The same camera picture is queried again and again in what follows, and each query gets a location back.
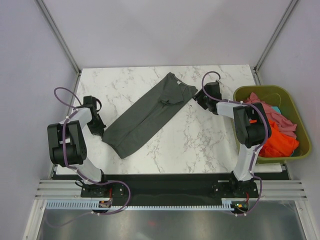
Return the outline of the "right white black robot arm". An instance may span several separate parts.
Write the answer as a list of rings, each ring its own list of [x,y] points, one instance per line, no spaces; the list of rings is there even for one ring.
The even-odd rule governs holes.
[[[271,136],[271,127],[263,105],[218,99],[199,91],[193,99],[204,109],[228,117],[234,122],[236,138],[240,144],[233,175],[236,178],[229,184],[229,191],[235,197],[247,191],[246,181],[254,178],[254,167],[263,145]]]

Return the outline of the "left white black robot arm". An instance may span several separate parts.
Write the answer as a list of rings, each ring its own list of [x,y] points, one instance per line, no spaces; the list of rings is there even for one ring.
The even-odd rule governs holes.
[[[99,197],[106,196],[110,185],[103,180],[103,171],[88,157],[83,128],[88,127],[93,136],[102,137],[104,128],[97,108],[84,104],[73,110],[65,120],[47,127],[49,157],[54,165],[75,172]]]

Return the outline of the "dark grey t shirt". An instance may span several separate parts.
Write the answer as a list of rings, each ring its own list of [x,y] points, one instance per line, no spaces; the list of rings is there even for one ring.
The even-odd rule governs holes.
[[[124,159],[137,152],[197,93],[169,72],[103,133],[102,142]]]

